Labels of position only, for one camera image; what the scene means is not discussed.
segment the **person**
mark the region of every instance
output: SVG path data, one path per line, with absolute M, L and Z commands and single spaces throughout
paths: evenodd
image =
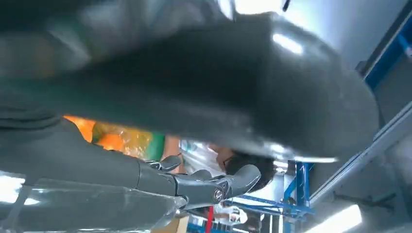
M 213 144 L 166 136 L 162 159 L 171 155 L 179 155 L 182 159 L 181 165 L 172 171 L 175 173 L 192 174 L 205 169 L 210 172 L 212 177 L 215 177 L 224 174 L 233 175 L 244 165 L 255 165 L 261 173 L 261 178 L 249 192 L 264 188 L 276 173 L 276 166 L 271 158 L 254 156 Z
M 222 203 L 213 206 L 213 217 L 216 222 L 234 226 L 247 221 L 247 214 L 237 206 L 223 206 Z

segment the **fluorescent light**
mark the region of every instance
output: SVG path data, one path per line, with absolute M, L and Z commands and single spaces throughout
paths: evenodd
M 302 156 L 295 156 L 294 157 L 296 161 L 302 162 L 302 163 L 334 163 L 337 162 L 337 158 L 322 158 L 322 157 L 302 157 Z
M 272 38 L 273 38 L 273 41 L 280 44 L 285 49 L 292 51 L 293 53 L 296 53 L 296 54 L 303 53 L 303 48 L 299 43 L 297 43 L 296 41 L 290 38 L 287 38 L 284 35 L 274 34 Z
M 240 232 L 240 233 L 249 233 L 249 232 L 247 232 L 247 231 L 245 231 L 245 230 L 237 229 L 237 228 L 232 228 L 232 230 L 234 230 L 234 231 L 236 231 L 236 232 Z
M 244 15 L 282 12 L 282 0 L 235 0 L 235 9 Z
M 343 233 L 360 223 L 361 210 L 358 205 L 351 205 L 305 233 Z

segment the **ceiling light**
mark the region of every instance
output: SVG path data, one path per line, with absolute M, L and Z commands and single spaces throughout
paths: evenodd
M 361 210 L 358 205 L 351 205 L 305 233 L 343 233 L 360 223 Z
M 282 0 L 235 0 L 235 9 L 243 15 L 282 12 Z

